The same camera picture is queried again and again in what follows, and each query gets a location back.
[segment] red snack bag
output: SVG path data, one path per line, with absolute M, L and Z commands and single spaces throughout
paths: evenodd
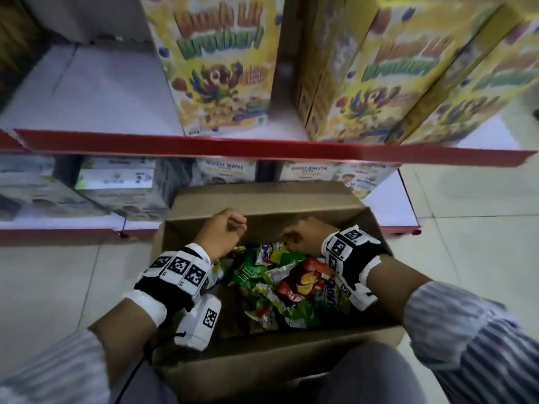
M 296 265 L 290 274 L 279 282 L 275 292 L 292 303 L 313 299 L 333 276 L 334 272 L 328 265 L 310 258 Z

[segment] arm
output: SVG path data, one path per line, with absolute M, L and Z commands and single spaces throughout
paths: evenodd
M 226 255 L 247 229 L 246 218 L 225 210 L 210 218 L 183 251 L 210 264 Z M 184 295 L 150 296 L 139 280 L 135 291 L 89 327 L 51 346 L 19 372 L 0 380 L 0 402 L 6 404 L 105 404 L 110 386 L 137 360 L 145 343 L 169 314 L 181 309 Z M 159 286 L 152 284 L 152 290 Z
M 337 232 L 308 219 L 285 228 L 282 236 L 290 251 L 319 256 Z M 351 256 L 361 250 L 361 245 L 350 246 L 355 249 Z M 539 402 L 539 344 L 501 305 L 433 281 L 388 255 L 381 255 L 370 271 L 367 263 L 350 262 L 345 258 L 343 272 L 348 278 L 346 271 L 354 272 L 404 325 L 416 357 L 451 401 Z

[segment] black cable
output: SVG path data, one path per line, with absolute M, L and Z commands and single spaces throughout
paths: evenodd
M 153 347 L 150 347 L 149 346 L 149 342 L 145 344 L 144 348 L 143 348 L 143 351 L 144 351 L 144 357 L 142 358 L 141 361 L 138 362 L 137 366 L 135 366 L 135 368 L 133 369 L 133 371 L 131 372 L 131 374 L 129 375 L 129 378 L 127 379 L 127 381 L 125 382 L 124 386 L 122 387 L 122 391 L 120 391 L 120 394 L 118 394 L 118 398 L 116 398 L 116 400 L 114 401 L 114 404 L 120 404 L 120 401 L 122 401 L 122 398 L 124 397 L 124 394 L 125 392 L 127 391 L 127 388 L 129 387 L 129 385 L 131 384 L 131 381 L 133 380 L 133 378 L 135 377 L 135 374 L 137 373 L 138 369 L 140 368 L 140 366 L 142 366 L 142 364 L 144 363 L 145 360 L 148 360 L 148 363 L 150 364 L 150 366 L 152 365 L 152 353 L 155 351 L 155 349 L 157 349 L 159 346 L 161 346 L 163 343 L 165 343 L 166 341 L 169 341 L 170 339 L 174 339 L 176 336 L 180 336 L 180 337 L 185 337 L 185 332 L 183 333 L 173 333 L 173 334 L 170 334 L 166 337 L 164 337 L 162 340 L 160 340 L 159 342 L 156 343 L 155 346 Z

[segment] striped shirt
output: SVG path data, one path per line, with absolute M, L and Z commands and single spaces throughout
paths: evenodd
M 539 344 L 503 306 L 429 282 L 408 301 L 404 326 L 416 357 L 433 371 L 449 401 L 539 402 Z M 104 352 L 88 330 L 0 381 L 3 404 L 106 404 L 109 398 Z

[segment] person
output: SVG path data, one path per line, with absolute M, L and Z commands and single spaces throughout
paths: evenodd
M 208 219 L 182 251 L 199 264 L 210 264 L 232 250 L 246 229 L 245 217 L 225 210 Z M 357 241 L 362 234 L 349 233 L 350 229 L 339 232 L 310 217 L 286 227 L 282 239 L 291 252 L 327 258 L 342 234 L 352 239 L 353 249 L 341 258 L 337 273 L 344 272 L 348 285 L 355 281 L 350 272 L 366 282 L 405 327 L 415 355 L 432 370 L 451 402 L 539 402 L 539 344 L 524 334 L 502 305 L 433 281 L 383 252 L 372 258 L 373 264 L 364 255 L 380 250 L 375 241 L 365 247 L 365 241 Z M 124 404 L 176 402 L 172 390 L 149 366 L 140 368 L 125 394 L 118 393 L 157 327 L 190 303 L 178 301 L 182 297 L 175 285 L 152 276 L 151 270 L 145 272 L 135 290 L 87 330 L 50 347 L 2 380 L 0 402 L 99 404 L 115 397 Z M 364 344 L 323 377 L 316 400 L 390 404 L 424 403 L 425 397 L 397 351 Z

